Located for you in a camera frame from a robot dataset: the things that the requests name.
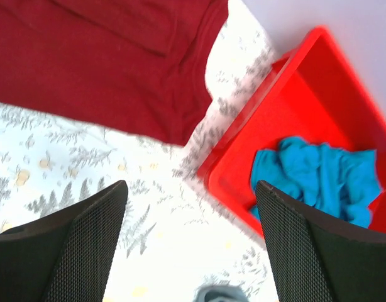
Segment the teal crumpled t shirt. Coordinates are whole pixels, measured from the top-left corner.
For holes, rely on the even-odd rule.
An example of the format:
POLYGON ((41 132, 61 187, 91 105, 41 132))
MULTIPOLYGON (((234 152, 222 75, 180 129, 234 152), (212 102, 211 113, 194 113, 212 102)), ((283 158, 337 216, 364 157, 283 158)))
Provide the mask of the teal crumpled t shirt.
POLYGON ((374 149, 350 152, 328 143, 287 137, 276 150, 259 150, 250 187, 266 181, 290 197, 356 226, 372 222, 369 206, 382 193, 374 149))

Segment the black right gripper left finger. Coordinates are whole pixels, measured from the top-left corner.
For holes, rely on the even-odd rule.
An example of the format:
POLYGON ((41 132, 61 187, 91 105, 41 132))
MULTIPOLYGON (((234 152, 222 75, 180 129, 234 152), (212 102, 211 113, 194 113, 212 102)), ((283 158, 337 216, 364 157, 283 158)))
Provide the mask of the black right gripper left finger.
POLYGON ((125 181, 0 234, 0 301, 102 301, 128 199, 125 181))

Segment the floral patterned table mat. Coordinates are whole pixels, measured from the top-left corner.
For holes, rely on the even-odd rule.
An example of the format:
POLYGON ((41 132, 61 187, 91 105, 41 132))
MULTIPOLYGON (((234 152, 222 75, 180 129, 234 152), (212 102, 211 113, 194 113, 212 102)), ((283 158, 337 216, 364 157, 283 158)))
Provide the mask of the floral patterned table mat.
POLYGON ((184 147, 0 103, 0 233, 123 179, 129 197, 106 301, 193 301, 212 284, 276 301, 263 240, 196 178, 273 55, 245 3, 230 1, 207 63, 213 102, 184 147))

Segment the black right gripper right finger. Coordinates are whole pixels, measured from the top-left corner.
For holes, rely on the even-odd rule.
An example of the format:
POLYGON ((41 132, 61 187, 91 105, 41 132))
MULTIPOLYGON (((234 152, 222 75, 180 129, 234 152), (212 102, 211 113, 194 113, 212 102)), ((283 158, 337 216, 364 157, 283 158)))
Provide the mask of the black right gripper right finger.
POLYGON ((265 181, 255 194, 280 301, 386 301, 386 233, 335 218, 265 181))

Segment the red t shirt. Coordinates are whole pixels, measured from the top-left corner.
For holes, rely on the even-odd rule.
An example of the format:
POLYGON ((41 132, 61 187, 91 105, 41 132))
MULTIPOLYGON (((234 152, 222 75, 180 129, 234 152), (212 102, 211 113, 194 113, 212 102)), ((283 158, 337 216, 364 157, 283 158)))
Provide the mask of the red t shirt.
POLYGON ((185 145, 227 1, 0 1, 0 102, 185 145))

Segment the folded grey-blue t shirt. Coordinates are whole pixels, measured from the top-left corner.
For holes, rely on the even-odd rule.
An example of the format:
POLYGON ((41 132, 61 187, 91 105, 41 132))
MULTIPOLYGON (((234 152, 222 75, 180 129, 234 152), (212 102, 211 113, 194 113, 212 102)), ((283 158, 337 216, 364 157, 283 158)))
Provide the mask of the folded grey-blue t shirt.
POLYGON ((249 302, 240 287, 230 285, 212 285, 201 288, 195 302, 249 302))

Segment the red plastic bin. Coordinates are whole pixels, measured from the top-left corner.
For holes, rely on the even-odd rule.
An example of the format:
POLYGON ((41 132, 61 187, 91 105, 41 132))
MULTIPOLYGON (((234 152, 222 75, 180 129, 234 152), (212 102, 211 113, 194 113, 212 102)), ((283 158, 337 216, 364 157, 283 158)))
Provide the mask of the red plastic bin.
POLYGON ((386 233, 386 120, 330 32, 312 29, 271 70, 197 171, 207 191, 262 235, 250 213, 255 154, 289 136, 349 151, 374 149, 383 193, 370 205, 372 230, 386 233))

